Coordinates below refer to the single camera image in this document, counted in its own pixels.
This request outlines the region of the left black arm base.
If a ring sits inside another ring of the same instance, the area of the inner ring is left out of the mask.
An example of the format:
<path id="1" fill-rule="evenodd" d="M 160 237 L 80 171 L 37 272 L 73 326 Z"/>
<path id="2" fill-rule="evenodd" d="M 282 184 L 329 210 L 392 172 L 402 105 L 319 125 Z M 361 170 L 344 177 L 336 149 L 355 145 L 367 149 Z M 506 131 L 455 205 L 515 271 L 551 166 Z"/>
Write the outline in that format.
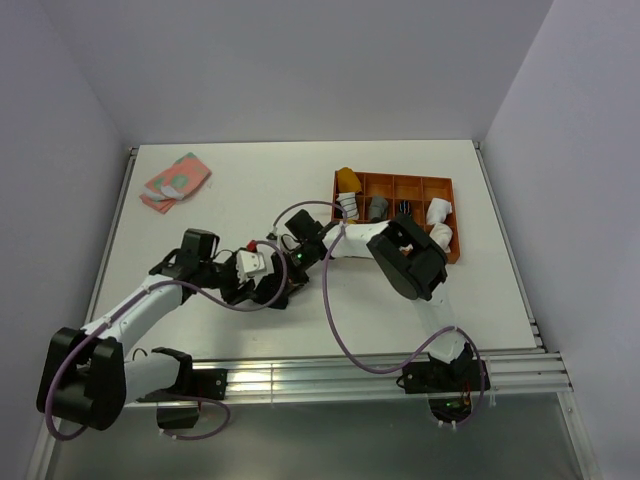
<path id="1" fill-rule="evenodd" d="M 220 407 L 224 412 L 222 424 L 214 432 L 220 432 L 230 421 L 231 413 L 223 403 L 228 385 L 225 368 L 196 369 L 185 388 L 176 393 L 156 391 L 140 398 L 138 404 L 157 404 L 156 423 L 164 432 L 177 437 L 200 437 L 189 434 L 199 420 L 204 419 L 204 406 Z"/>

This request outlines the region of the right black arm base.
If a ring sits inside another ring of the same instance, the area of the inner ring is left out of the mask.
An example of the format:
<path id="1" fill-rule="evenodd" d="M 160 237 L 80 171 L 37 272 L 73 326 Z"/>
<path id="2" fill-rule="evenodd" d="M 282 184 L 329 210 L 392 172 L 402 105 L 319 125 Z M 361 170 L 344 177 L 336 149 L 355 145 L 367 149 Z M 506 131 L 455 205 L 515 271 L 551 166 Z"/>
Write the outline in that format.
<path id="1" fill-rule="evenodd" d="M 472 395 L 484 395 L 491 387 L 486 364 L 472 359 L 461 368 L 432 359 L 412 362 L 402 369 L 396 385 L 405 394 L 427 394 L 432 416 L 453 425 L 474 412 Z"/>

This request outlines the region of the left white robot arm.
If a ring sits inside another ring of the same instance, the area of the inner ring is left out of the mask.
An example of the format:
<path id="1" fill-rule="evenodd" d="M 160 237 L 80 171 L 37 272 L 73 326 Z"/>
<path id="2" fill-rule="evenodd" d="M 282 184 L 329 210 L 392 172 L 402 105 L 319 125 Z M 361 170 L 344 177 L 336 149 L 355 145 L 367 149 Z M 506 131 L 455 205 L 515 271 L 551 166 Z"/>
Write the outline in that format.
<path id="1" fill-rule="evenodd" d="M 142 359 L 134 348 L 161 319 L 194 295 L 236 312 L 281 304 L 292 256 L 275 238 L 257 240 L 218 261 L 219 238 L 187 230 L 179 247 L 151 268 L 142 284 L 112 310 L 79 329 L 64 327 L 49 343 L 36 400 L 49 433 L 69 441 L 104 431 L 139 400 L 221 405 L 224 394 L 199 391 L 191 355 L 156 347 Z"/>

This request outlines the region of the mustard yellow striped sock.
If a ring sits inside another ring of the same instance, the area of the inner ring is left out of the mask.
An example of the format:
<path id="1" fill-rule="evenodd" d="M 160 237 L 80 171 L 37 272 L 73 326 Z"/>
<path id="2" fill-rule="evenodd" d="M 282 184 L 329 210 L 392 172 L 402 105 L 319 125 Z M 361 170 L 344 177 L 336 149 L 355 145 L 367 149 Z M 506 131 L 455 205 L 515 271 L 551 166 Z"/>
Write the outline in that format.
<path id="1" fill-rule="evenodd" d="M 336 172 L 336 186 L 339 193 L 359 193 L 362 191 L 359 177 L 349 167 L 343 167 Z"/>

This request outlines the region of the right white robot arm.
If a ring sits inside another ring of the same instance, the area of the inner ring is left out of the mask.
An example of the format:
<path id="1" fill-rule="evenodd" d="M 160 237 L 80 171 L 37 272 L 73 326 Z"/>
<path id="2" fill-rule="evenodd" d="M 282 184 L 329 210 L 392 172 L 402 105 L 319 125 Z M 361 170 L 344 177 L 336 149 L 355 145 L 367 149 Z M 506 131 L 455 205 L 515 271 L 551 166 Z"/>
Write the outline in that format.
<path id="1" fill-rule="evenodd" d="M 462 383 L 470 365 L 481 359 L 470 336 L 457 327 L 446 299 L 447 254 L 425 230 L 407 214 L 369 224 L 333 221 L 325 225 L 307 210 L 300 209 L 286 223 L 296 247 L 284 252 L 285 264 L 272 255 L 274 273 L 265 279 L 272 283 L 274 309 L 285 309 L 289 297 L 309 282 L 307 271 L 323 265 L 322 295 L 330 330 L 342 353 L 356 367 L 372 374 L 390 374 L 409 366 L 423 352 L 428 355 L 435 383 L 452 390 Z M 416 312 L 427 329 L 428 338 L 398 366 L 373 368 L 362 363 L 339 335 L 328 291 L 328 267 L 332 259 L 361 258 L 376 262 L 392 289 L 416 305 Z"/>

